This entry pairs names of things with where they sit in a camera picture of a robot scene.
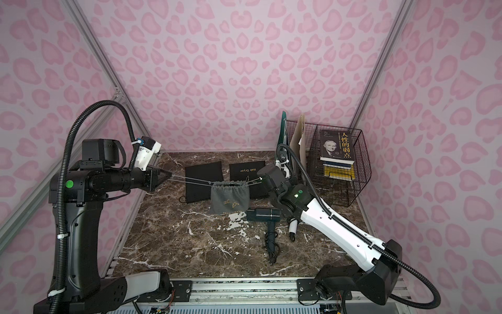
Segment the plain black pouch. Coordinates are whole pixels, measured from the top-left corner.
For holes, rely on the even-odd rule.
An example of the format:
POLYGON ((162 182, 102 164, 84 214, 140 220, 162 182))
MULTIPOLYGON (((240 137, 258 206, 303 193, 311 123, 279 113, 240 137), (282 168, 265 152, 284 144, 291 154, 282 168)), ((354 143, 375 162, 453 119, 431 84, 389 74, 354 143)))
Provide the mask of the plain black pouch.
POLYGON ((183 204, 209 200, 213 183, 224 180, 222 162, 188 166, 184 171, 185 195, 179 198, 183 204))

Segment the grey hair dryer pouch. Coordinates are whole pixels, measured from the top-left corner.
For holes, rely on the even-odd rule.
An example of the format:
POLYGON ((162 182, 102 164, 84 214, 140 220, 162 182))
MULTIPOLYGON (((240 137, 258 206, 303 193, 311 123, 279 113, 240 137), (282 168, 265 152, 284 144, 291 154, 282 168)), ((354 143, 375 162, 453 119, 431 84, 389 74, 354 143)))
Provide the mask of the grey hair dryer pouch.
POLYGON ((246 211, 250 205, 250 189, 244 181, 215 182, 210 190, 212 215, 246 211))

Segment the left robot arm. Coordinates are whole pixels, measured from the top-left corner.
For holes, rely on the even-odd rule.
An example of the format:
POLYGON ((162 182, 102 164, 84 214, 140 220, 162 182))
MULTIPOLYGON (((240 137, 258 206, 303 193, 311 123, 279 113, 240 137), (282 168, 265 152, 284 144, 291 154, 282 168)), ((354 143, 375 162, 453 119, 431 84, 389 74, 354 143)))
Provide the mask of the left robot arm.
POLYGON ((127 110, 112 100, 92 104, 75 120, 65 142, 60 172, 50 182, 49 202, 56 223, 54 271, 48 295, 34 305, 35 313, 108 313, 142 296, 161 302, 174 299, 165 269, 108 279, 98 270, 99 221, 105 203, 135 189, 154 192, 172 176, 150 165, 156 145, 150 137, 135 137, 127 110), (127 157, 117 140, 88 139, 82 142, 82 158, 72 162, 79 129, 93 112, 107 106, 123 114, 132 156, 127 157))

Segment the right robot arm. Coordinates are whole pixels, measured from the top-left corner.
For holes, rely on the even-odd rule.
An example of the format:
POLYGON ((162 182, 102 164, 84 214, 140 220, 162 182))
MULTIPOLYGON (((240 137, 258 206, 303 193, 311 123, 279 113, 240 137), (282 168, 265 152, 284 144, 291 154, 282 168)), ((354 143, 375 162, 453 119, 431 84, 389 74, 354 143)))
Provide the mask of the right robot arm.
POLYGON ((317 229, 355 262, 344 267, 323 266, 314 283, 319 298, 337 298, 342 313, 347 312, 346 300, 351 292, 360 292, 380 306, 386 305, 389 299, 420 310, 440 306, 440 292, 426 276, 402 260, 403 249, 399 243, 392 239, 384 242, 363 232, 332 209, 318 195, 300 159, 288 145, 278 145, 276 157, 274 165, 258 171, 272 204, 284 214, 317 229), (425 285, 432 301, 419 303, 395 295, 393 290, 402 271, 425 285))

